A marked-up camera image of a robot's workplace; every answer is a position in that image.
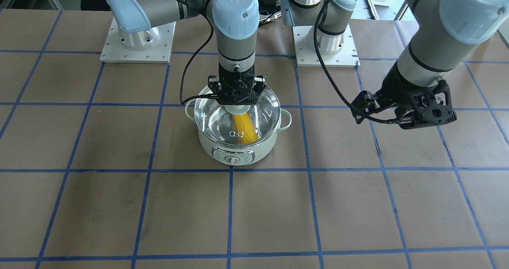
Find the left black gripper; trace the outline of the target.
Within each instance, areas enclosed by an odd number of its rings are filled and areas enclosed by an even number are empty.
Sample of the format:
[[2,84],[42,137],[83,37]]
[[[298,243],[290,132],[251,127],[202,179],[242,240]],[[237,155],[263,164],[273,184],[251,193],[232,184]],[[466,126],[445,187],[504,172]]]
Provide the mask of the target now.
[[383,79],[376,93],[361,91],[351,103],[352,116],[357,124],[364,119],[375,120],[371,115],[380,113],[394,105],[400,105],[402,99],[402,75],[394,64]]

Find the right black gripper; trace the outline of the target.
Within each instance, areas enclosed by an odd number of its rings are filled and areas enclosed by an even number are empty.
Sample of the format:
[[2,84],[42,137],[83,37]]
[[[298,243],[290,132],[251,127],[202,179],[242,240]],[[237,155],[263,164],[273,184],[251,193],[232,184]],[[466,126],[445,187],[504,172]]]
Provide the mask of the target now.
[[219,76],[209,76],[208,87],[218,104],[257,104],[266,88],[266,76],[226,71]]

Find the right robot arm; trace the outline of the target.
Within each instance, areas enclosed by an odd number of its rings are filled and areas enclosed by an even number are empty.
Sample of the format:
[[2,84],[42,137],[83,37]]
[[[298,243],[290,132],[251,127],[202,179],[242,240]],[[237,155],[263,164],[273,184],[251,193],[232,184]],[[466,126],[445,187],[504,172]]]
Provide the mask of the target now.
[[258,0],[106,0],[124,33],[144,30],[202,15],[216,37],[218,75],[208,78],[210,94],[220,105],[254,105],[266,88],[256,76]]

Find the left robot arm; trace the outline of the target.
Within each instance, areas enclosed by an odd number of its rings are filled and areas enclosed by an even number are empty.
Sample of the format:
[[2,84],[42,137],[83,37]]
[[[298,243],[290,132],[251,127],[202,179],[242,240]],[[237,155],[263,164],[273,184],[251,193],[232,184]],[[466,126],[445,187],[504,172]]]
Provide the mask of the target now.
[[340,52],[340,39],[357,0],[280,0],[287,26],[310,26],[309,44],[357,124],[368,119],[403,129],[432,127],[457,119],[445,77],[508,19],[508,0],[405,0],[418,31],[376,93],[342,95],[323,57]]

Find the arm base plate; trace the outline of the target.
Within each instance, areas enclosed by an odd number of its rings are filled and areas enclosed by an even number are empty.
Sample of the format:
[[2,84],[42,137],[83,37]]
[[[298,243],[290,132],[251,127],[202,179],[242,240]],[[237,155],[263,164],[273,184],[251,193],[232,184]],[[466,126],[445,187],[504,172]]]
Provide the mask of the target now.
[[[291,28],[293,33],[296,65],[320,67],[320,62],[313,46],[312,26]],[[354,68],[360,66],[357,49],[349,24],[345,31],[332,36],[317,31],[317,42],[324,64],[329,68]]]
[[169,64],[176,22],[138,33],[126,33],[115,18],[110,25],[101,62]]

